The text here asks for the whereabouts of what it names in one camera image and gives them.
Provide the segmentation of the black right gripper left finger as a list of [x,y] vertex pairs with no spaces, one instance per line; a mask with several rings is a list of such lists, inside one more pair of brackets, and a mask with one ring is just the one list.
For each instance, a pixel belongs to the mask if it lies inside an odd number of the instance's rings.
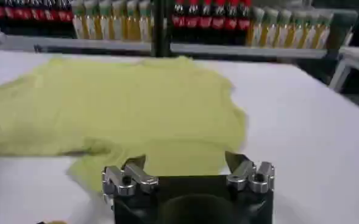
[[106,195],[133,196],[137,187],[152,194],[159,186],[158,177],[144,171],[146,155],[128,158],[121,166],[107,166],[102,171],[102,190]]

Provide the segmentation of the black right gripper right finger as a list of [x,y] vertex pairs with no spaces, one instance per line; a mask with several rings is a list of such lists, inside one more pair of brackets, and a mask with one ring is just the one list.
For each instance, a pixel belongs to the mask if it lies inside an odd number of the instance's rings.
[[275,167],[270,162],[262,161],[257,167],[246,155],[228,151],[225,160],[231,172],[226,176],[229,187],[238,192],[247,187],[256,194],[274,190]]

